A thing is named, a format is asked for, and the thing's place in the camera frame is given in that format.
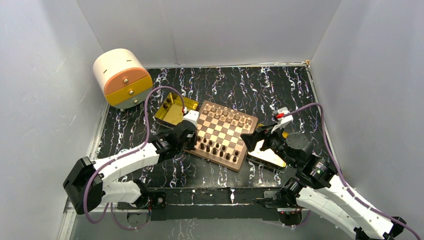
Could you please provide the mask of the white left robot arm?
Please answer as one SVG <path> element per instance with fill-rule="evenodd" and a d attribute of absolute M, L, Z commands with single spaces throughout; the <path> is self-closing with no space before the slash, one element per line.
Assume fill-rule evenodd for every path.
<path fill-rule="evenodd" d="M 197 122 L 184 119 L 173 130 L 150 137 L 147 144 L 125 152 L 90 160 L 87 156 L 76 161 L 63 182 L 63 188 L 79 215 L 89 213 L 100 204 L 130 203 L 144 208 L 149 194 L 141 181 L 117 180 L 144 167 L 170 160 L 183 150 L 195 146 Z"/>

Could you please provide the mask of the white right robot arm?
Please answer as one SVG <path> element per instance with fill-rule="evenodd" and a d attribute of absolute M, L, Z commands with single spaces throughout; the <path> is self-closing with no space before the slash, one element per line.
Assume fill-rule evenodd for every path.
<path fill-rule="evenodd" d="M 319 214 L 356 240 L 393 240 L 406 227 L 401 217 L 383 216 L 349 185 L 343 185 L 333 162 L 313 153 L 314 145 L 301 132 L 283 137 L 283 130 L 272 132 L 261 126 L 241 139 L 248 150 L 262 141 L 262 151 L 272 150 L 288 166 L 296 169 L 274 196 L 265 196 L 262 205 L 281 204 L 303 207 Z"/>

